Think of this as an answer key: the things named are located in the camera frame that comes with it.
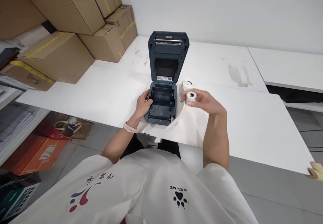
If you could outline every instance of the printer label sticker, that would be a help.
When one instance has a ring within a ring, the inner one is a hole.
[[[157,76],[157,80],[162,80],[162,81],[173,81],[172,77],[165,77],[165,76]]]
[[[55,150],[56,146],[55,145],[49,145],[47,149],[44,151],[44,153],[40,156],[38,160],[45,160],[49,159],[50,155],[53,153]]]

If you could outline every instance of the pink bracelet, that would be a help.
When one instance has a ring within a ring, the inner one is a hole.
[[[123,128],[125,128],[127,130],[127,132],[130,132],[130,133],[139,133],[139,130],[128,126],[127,121],[123,124]]]

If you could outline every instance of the person's left hand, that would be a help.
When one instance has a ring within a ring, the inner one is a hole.
[[[143,92],[143,94],[140,95],[139,98],[137,99],[137,107],[134,115],[136,115],[140,119],[148,112],[153,102],[152,99],[146,100],[148,93],[149,93],[149,89]]]

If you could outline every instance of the gray floor tile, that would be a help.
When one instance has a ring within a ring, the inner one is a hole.
[[[242,193],[299,208],[288,171],[236,157],[229,170]]]
[[[275,203],[255,196],[243,194],[259,224],[304,224],[302,210]]]
[[[189,146],[181,143],[179,143],[178,146],[182,161],[195,174],[198,174],[203,169],[202,148]]]
[[[323,130],[303,131],[300,134],[308,147],[323,147]]]
[[[299,207],[302,210],[323,215],[323,182],[309,179],[296,172],[288,172]]]
[[[322,148],[320,148],[320,149],[313,149],[313,150],[323,151]],[[312,154],[315,162],[320,163],[320,164],[323,165],[323,153],[320,153],[320,152],[311,152],[311,154]]]
[[[102,152],[119,130],[114,126],[95,123],[86,140],[80,140],[79,145]]]
[[[299,131],[322,129],[311,111],[296,108],[287,108],[287,110]]]
[[[317,120],[317,122],[323,128],[323,113],[320,113],[320,112],[312,112],[312,114],[314,115],[314,117]]]
[[[93,150],[84,146],[77,146],[55,183],[74,169],[81,161],[96,154],[101,154],[101,151]]]
[[[80,142],[80,139],[72,139],[72,140],[70,140],[69,142],[71,142],[71,143],[74,143],[74,144],[78,145],[78,144],[79,144],[79,142]]]
[[[313,214],[307,211],[304,211],[305,219],[307,220],[307,224],[322,224],[323,216],[318,214]]]
[[[62,172],[65,164],[69,160],[70,156],[74,152],[76,145],[67,142],[61,153],[58,155],[56,161],[52,165],[52,167],[48,170],[38,172],[38,175],[41,179],[41,183],[38,186],[35,193],[31,196],[30,200],[27,203],[26,207],[29,207],[32,203],[34,203],[40,196],[46,193],[51,187],[53,187],[55,181],[58,176]]]

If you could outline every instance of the orange box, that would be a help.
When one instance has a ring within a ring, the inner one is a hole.
[[[18,176],[49,169],[66,143],[30,134],[1,167]]]

